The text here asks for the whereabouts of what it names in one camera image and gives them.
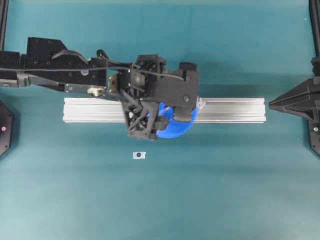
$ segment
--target black metal frame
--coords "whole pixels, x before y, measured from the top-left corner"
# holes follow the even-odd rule
[[[5,49],[9,0],[0,1],[0,51]]]
[[[270,102],[270,109],[308,120],[311,148],[320,155],[320,0],[309,0],[314,39],[314,78]]]

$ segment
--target blue object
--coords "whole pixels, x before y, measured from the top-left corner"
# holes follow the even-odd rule
[[[163,131],[157,131],[156,135],[161,139],[174,139],[182,136],[194,124],[198,114],[198,109],[194,109],[192,112],[192,121],[188,123],[178,122],[174,120],[174,110],[172,107],[167,107],[165,104],[161,103],[159,107],[159,116],[166,117],[169,119],[169,125]]]

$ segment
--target black mounting plate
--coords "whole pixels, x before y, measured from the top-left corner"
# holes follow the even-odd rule
[[[14,115],[0,101],[0,157],[11,147]]]

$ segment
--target wire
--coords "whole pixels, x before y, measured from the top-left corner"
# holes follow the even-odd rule
[[[21,69],[21,68],[0,68],[0,71],[3,72],[82,72],[82,71],[101,71],[101,70],[124,70],[124,71],[134,71],[141,74],[153,75],[157,77],[164,78],[173,78],[179,79],[181,81],[185,81],[182,77],[172,75],[172,74],[164,74],[164,73],[156,73],[153,71],[147,70],[139,70],[130,67],[124,66],[111,66],[111,67],[94,67],[94,68],[80,68],[80,69],[44,69],[44,68],[35,68],[35,69]]]

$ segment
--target black bracket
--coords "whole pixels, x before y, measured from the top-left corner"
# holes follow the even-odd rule
[[[320,155],[320,0],[309,0],[315,56],[314,78],[270,102],[271,110],[296,115],[308,120],[311,148]]]
[[[14,115],[0,102],[0,157],[11,147]]]

